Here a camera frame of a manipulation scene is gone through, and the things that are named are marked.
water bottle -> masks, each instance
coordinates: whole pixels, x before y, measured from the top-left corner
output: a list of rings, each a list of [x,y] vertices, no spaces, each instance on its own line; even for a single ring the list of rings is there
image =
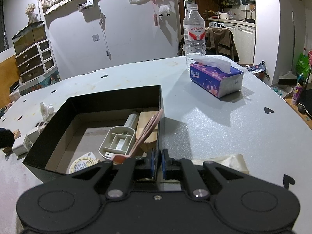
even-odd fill
[[[190,70],[190,64],[194,63],[193,56],[206,54],[205,41],[205,21],[198,13],[197,4],[189,3],[187,5],[188,13],[183,20],[184,28],[184,50],[186,56],[186,66]]]

drawer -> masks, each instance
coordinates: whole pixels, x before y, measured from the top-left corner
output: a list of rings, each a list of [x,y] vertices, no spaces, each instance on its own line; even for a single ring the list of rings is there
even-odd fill
[[[46,42],[40,43],[39,46],[40,46],[41,51],[46,50],[47,48],[49,48],[49,42],[46,41]]]
[[[26,74],[22,75],[21,78],[23,80],[23,83],[26,83],[37,76],[40,76],[44,73],[43,66],[39,66],[37,68],[32,69],[31,71],[28,71]]]
[[[35,58],[32,58],[28,62],[25,62],[23,65],[18,67],[18,70],[20,71],[20,74],[25,73],[26,71],[34,68],[35,66],[38,66],[41,63],[40,55],[36,56]]]
[[[42,58],[44,61],[49,59],[50,57],[52,57],[51,50],[48,50],[48,51],[42,53]]]
[[[37,54],[38,54],[37,46],[34,46],[30,48],[28,51],[22,53],[19,57],[16,57],[16,63],[20,65],[24,61],[29,60],[31,57],[34,57]]]
[[[45,66],[46,66],[46,70],[48,70],[49,68],[52,68],[54,66],[53,59],[45,62]]]

vase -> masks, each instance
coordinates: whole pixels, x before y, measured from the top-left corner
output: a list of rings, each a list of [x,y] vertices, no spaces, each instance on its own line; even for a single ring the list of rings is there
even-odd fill
[[[35,14],[33,11],[30,13],[27,13],[28,16],[28,24],[30,25],[31,23],[38,22],[38,14]]]

fish tank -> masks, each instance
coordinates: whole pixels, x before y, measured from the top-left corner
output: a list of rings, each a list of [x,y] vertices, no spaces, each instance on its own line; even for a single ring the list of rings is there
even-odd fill
[[[46,40],[46,30],[43,21],[29,24],[16,33],[12,40],[16,55],[19,55],[33,44]]]

bottle label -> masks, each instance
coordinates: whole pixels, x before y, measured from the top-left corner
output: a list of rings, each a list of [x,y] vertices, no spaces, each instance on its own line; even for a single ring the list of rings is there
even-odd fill
[[[185,40],[204,40],[205,26],[204,25],[186,25],[184,26]]]

